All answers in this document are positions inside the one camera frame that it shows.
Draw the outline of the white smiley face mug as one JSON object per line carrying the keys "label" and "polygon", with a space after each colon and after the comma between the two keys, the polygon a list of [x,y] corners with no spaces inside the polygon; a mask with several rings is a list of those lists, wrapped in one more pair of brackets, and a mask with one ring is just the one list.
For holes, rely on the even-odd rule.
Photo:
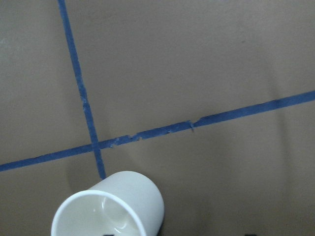
{"label": "white smiley face mug", "polygon": [[68,197],[52,222],[53,236],[156,236],[164,219],[158,187],[138,172],[112,174]]}

